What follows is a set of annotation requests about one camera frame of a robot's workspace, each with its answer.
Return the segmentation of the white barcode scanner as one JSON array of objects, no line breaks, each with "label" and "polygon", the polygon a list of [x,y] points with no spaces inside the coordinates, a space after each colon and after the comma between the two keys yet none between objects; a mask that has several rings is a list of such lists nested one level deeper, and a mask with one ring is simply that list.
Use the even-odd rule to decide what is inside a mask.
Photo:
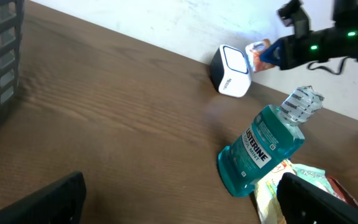
[{"label": "white barcode scanner", "polygon": [[241,98],[252,83],[245,55],[229,45],[219,46],[209,69],[213,86],[222,95]]}]

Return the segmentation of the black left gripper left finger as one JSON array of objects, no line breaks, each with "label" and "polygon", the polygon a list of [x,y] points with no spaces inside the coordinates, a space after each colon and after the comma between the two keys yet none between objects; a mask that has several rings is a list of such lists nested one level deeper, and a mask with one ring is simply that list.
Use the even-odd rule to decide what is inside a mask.
[{"label": "black left gripper left finger", "polygon": [[83,174],[75,171],[0,209],[0,224],[79,224],[85,199]]}]

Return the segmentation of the yellow snack chip bag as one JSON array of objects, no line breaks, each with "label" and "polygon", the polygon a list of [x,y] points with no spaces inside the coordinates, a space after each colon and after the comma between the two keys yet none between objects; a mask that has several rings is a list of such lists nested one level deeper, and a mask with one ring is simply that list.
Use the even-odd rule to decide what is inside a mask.
[{"label": "yellow snack chip bag", "polygon": [[285,159],[261,178],[255,185],[257,212],[261,224],[286,224],[277,198],[278,184],[284,173],[295,174],[292,163]]}]

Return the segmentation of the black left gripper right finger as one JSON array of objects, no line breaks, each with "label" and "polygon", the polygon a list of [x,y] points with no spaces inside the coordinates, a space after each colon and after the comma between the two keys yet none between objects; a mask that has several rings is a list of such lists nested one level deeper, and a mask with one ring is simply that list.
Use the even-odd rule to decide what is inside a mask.
[{"label": "black left gripper right finger", "polygon": [[358,209],[289,172],[279,181],[277,199],[288,224],[358,224]]}]

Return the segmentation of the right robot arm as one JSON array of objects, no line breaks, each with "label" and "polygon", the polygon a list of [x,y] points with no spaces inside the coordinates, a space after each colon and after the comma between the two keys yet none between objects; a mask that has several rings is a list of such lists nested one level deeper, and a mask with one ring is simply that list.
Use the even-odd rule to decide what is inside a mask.
[{"label": "right robot arm", "polygon": [[306,64],[308,70],[322,69],[333,75],[342,73],[347,59],[358,62],[358,1],[334,1],[334,26],[317,31],[310,29],[301,5],[300,0],[291,0],[277,11],[294,34],[279,38],[260,54],[260,61],[281,70]]}]

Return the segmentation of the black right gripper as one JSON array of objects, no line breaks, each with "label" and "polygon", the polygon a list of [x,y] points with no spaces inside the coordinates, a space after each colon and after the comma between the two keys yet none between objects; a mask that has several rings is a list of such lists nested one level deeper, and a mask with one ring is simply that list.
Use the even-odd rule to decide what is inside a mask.
[{"label": "black right gripper", "polygon": [[335,27],[310,32],[297,39],[295,35],[282,37],[259,56],[262,62],[290,70],[308,62],[327,62],[334,58]]}]

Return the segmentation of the small orange white snack pack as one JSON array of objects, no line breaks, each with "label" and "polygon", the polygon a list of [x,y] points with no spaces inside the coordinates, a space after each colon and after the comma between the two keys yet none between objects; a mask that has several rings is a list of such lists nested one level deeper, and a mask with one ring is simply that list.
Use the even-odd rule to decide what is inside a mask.
[{"label": "small orange white snack pack", "polygon": [[245,52],[253,73],[261,72],[275,67],[275,65],[263,62],[260,59],[260,55],[270,46],[270,41],[268,39],[264,39],[251,43],[245,47]]}]

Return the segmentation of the teal bottle with grey cap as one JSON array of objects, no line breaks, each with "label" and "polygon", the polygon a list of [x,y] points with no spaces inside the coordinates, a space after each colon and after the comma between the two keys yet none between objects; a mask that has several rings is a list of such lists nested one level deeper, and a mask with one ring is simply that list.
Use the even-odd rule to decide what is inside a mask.
[{"label": "teal bottle with grey cap", "polygon": [[256,183],[304,141],[299,125],[323,107],[324,96],[311,86],[298,87],[280,105],[267,105],[244,132],[218,155],[218,172],[233,197],[245,197]]}]

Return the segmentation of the red orange snack bar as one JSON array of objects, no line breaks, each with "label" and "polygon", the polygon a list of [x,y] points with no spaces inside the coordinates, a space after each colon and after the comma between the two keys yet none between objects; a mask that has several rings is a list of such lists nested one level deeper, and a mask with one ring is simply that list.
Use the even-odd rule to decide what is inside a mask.
[{"label": "red orange snack bar", "polygon": [[327,176],[327,180],[333,188],[336,197],[358,209],[358,201],[338,182],[337,179]]}]

